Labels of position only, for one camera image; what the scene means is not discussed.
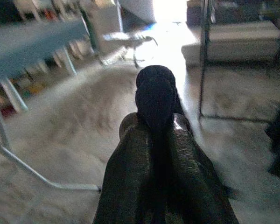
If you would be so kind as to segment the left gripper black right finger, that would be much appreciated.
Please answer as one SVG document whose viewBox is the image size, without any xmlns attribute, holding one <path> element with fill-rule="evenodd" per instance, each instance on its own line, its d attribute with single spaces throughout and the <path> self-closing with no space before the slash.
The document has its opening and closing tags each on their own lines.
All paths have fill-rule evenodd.
<svg viewBox="0 0 280 224">
<path fill-rule="evenodd" d="M 165 210 L 178 209 L 184 223 L 236 224 L 230 205 L 214 167 L 193 138 L 175 86 L 175 77 L 167 67 L 155 66 L 155 146 L 167 141 L 170 171 L 167 205 L 155 214 L 155 222 L 164 224 Z"/>
</svg>

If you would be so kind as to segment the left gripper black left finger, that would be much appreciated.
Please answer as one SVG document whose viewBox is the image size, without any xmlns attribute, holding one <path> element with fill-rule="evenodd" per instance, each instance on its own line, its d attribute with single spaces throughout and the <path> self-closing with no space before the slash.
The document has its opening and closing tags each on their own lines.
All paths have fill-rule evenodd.
<svg viewBox="0 0 280 224">
<path fill-rule="evenodd" d="M 105 169 L 95 224 L 144 224 L 153 175 L 151 135 L 137 113 L 124 117 L 119 144 Z"/>
</svg>

